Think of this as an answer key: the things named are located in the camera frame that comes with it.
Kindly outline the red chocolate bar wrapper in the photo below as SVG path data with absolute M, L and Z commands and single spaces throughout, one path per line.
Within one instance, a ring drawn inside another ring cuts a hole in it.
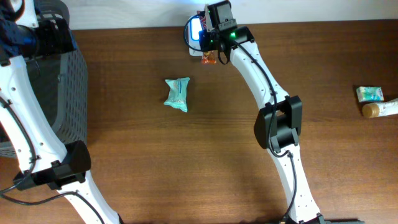
M 200 24 L 201 28 L 203 30 L 206 30 L 206 18 L 205 16 L 200 16 Z M 202 58 L 201 58 L 201 63 L 206 65 L 206 64 L 216 64 L 216 58 L 215 58 L 215 53 L 213 50 L 208 51 L 208 52 L 203 52 L 202 53 Z

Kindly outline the teal snack packet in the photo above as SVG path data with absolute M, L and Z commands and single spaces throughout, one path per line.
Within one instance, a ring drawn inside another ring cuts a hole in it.
M 190 81 L 189 77 L 178 78 L 175 80 L 165 80 L 166 84 L 170 87 L 168 98 L 165 100 L 164 105 L 171 106 L 175 109 L 187 113 L 187 86 Z

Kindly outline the teal Kleenex tissue pack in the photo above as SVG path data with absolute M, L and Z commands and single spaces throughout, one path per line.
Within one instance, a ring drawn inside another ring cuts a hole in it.
M 384 95 L 381 87 L 360 86 L 356 89 L 356 93 L 360 103 L 384 101 Z

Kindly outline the white tube with gold cap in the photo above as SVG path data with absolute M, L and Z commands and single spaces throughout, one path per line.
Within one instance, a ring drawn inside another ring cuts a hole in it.
M 362 114 L 365 118 L 395 115 L 397 114 L 397 99 L 382 103 L 368 103 L 363 106 Z

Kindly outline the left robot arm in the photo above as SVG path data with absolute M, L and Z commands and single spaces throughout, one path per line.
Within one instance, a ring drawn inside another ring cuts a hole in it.
M 1 2 L 1 149 L 13 149 L 12 189 L 46 185 L 86 223 L 121 223 L 91 174 L 88 71 L 62 1 Z

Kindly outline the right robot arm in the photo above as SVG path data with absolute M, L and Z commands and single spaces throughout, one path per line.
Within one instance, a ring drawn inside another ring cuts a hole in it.
M 199 13 L 206 29 L 199 33 L 202 51 L 217 51 L 239 71 L 259 109 L 254 135 L 271 156 L 287 199 L 281 223 L 324 223 L 313 199 L 300 156 L 303 104 L 290 96 L 272 76 L 246 26 L 238 26 L 231 3 L 207 4 Z

